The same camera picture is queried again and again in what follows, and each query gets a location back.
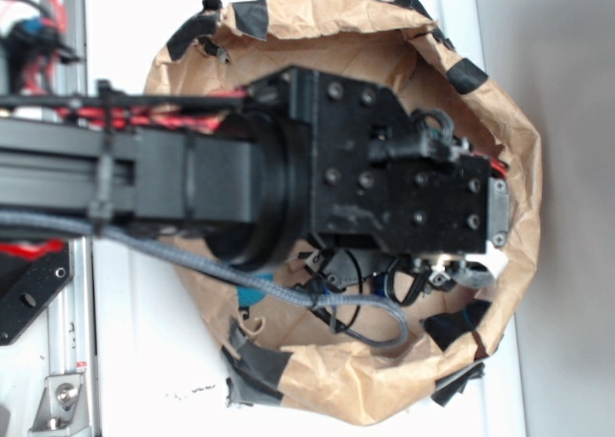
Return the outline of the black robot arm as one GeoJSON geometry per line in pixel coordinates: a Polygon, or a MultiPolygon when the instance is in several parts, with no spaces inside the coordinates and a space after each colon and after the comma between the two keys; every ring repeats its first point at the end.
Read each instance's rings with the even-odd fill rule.
{"type": "Polygon", "coordinates": [[[15,96],[56,123],[1,122],[1,205],[202,238],[243,271],[300,240],[333,292],[398,273],[493,283],[508,260],[506,168],[440,109],[382,85],[288,67],[227,96],[15,96]]]}

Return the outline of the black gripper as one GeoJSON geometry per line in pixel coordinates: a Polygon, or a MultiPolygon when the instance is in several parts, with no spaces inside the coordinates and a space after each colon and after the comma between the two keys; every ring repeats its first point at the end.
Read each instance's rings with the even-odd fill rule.
{"type": "Polygon", "coordinates": [[[506,168],[455,134],[442,109],[406,111],[383,86],[318,73],[311,241],[419,285],[480,289],[507,265],[506,168]]]}

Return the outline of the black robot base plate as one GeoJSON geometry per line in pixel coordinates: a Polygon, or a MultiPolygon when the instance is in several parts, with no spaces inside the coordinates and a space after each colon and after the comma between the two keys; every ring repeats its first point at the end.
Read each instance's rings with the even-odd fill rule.
{"type": "Polygon", "coordinates": [[[14,343],[72,278],[68,243],[1,245],[1,345],[14,343]]]}

